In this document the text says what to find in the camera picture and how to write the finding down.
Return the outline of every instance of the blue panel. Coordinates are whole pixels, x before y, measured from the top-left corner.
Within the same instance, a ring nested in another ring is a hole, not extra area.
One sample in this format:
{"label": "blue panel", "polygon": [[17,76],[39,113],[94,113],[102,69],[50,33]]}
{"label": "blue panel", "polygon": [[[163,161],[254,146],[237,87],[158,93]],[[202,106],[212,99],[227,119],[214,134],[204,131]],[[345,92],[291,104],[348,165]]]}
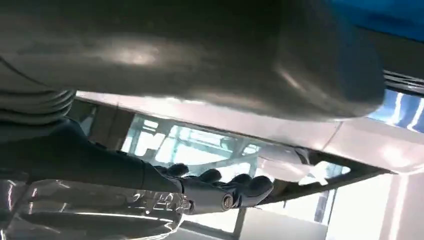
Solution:
{"label": "blue panel", "polygon": [[384,104],[368,117],[424,133],[424,98],[386,90]]}
{"label": "blue panel", "polygon": [[331,0],[355,25],[424,41],[424,0]]}

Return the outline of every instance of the black glove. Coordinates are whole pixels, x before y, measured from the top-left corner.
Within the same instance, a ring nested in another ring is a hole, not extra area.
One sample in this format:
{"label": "black glove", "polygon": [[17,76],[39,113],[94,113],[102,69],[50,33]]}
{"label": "black glove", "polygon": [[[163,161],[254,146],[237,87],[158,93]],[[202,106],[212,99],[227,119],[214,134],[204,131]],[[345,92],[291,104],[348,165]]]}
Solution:
{"label": "black glove", "polygon": [[189,172],[184,164],[155,168],[165,177],[181,182],[182,192],[192,203],[187,212],[191,215],[254,207],[273,190],[273,183],[266,176],[251,178],[240,174],[225,183],[219,181],[221,173],[216,169],[209,169],[200,176],[181,177]]}

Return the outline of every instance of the white wall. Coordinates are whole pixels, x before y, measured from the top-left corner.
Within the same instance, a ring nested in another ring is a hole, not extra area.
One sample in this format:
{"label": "white wall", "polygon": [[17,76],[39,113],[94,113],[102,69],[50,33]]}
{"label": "white wall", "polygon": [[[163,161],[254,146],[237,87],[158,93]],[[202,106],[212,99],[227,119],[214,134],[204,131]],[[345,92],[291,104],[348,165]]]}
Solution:
{"label": "white wall", "polygon": [[240,240],[325,240],[327,226],[257,208],[249,208]]}
{"label": "white wall", "polygon": [[339,188],[326,240],[378,240],[391,182],[380,175]]}
{"label": "white wall", "polygon": [[380,240],[424,238],[424,173],[396,177],[389,194]]}

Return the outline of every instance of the screw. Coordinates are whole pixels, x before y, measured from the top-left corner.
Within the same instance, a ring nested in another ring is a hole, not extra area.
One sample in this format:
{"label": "screw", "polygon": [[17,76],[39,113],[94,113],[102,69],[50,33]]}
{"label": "screw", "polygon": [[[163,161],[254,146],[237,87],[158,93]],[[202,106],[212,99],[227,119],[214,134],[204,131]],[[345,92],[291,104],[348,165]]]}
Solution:
{"label": "screw", "polygon": [[225,210],[230,209],[233,206],[233,197],[229,194],[225,195],[222,199],[222,206]]}

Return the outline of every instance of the silver metal surface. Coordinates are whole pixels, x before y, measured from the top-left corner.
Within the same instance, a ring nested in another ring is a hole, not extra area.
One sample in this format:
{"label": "silver metal surface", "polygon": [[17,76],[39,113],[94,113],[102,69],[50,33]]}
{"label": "silver metal surface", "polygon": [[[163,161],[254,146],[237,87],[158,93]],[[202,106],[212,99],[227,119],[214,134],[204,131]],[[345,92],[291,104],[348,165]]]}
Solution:
{"label": "silver metal surface", "polygon": [[3,63],[59,89],[188,99],[290,120],[362,117],[383,100],[373,49],[327,1],[101,6],[2,2]]}

